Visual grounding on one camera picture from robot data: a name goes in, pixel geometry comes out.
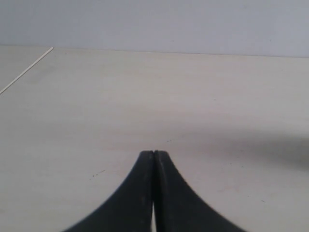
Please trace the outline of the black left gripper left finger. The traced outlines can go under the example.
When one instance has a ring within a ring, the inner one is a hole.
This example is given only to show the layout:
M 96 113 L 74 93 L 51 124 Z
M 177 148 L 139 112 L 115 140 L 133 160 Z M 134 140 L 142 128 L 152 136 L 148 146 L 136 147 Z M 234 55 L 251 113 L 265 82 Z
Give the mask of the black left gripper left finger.
M 153 151 L 142 151 L 119 188 L 67 232 L 150 232 Z

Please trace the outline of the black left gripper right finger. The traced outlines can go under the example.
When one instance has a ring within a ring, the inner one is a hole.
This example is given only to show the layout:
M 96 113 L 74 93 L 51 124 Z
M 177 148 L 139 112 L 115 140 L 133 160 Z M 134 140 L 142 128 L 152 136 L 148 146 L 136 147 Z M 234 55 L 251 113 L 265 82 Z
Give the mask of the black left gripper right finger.
M 158 232 L 244 231 L 191 189 L 166 151 L 154 152 L 153 203 Z

